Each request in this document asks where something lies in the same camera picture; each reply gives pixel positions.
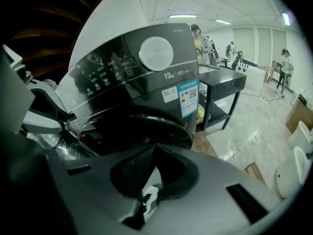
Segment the washing machine drum opening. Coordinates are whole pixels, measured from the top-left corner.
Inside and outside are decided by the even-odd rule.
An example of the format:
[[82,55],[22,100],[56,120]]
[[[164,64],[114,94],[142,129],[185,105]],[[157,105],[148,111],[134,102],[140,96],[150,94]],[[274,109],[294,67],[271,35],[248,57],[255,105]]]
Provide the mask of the washing machine drum opening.
[[80,134],[80,141],[99,155],[126,151],[143,144],[168,144],[190,149],[192,136],[182,126],[144,114],[110,115],[93,119]]

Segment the black washing machine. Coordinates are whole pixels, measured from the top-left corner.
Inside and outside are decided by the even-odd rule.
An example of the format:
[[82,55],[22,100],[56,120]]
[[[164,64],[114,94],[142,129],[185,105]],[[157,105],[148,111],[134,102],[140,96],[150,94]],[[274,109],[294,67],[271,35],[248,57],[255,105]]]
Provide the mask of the black washing machine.
[[190,27],[116,37],[72,67],[56,93],[70,115],[66,129],[100,155],[153,143],[191,148],[199,73]]

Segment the white ceiling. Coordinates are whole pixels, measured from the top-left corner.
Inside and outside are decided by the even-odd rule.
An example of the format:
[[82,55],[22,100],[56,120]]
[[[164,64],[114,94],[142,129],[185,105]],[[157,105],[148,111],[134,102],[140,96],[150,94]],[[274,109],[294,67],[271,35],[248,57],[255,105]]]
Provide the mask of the white ceiling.
[[[279,0],[140,0],[148,23],[198,24],[202,32],[223,27],[266,25],[297,30],[296,23],[285,26],[282,10],[286,7]],[[195,14],[196,19],[170,19],[174,14]],[[215,20],[232,23],[226,25]]]

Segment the white tiled floor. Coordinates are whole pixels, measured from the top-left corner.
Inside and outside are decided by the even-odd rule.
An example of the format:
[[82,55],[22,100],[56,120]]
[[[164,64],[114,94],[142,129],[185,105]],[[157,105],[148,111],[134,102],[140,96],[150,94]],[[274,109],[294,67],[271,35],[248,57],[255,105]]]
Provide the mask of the white tiled floor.
[[[276,85],[275,82],[264,83],[260,96],[267,100],[278,98],[274,91]],[[228,126],[222,130],[224,122],[221,122],[206,130],[207,138],[220,159],[229,161],[240,170],[256,162],[268,188],[274,191],[277,191],[275,170],[291,153],[287,144],[291,133],[285,122],[292,108],[292,94],[285,90],[284,95],[284,98],[269,102],[241,94]],[[232,95],[215,103],[228,112],[233,98]]]

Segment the ceiling light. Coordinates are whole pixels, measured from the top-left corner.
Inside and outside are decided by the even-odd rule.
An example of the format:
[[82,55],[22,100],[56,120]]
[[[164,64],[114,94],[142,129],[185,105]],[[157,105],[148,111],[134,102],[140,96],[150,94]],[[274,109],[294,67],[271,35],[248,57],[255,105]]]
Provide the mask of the ceiling light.
[[229,23],[229,22],[225,22],[225,21],[219,20],[219,19],[216,19],[215,21],[220,22],[220,23],[224,23],[224,24],[231,24],[231,23]]
[[196,18],[197,15],[171,15],[170,18]]
[[285,21],[285,25],[289,25],[290,26],[290,20],[289,20],[289,16],[287,13],[283,13],[283,18]]

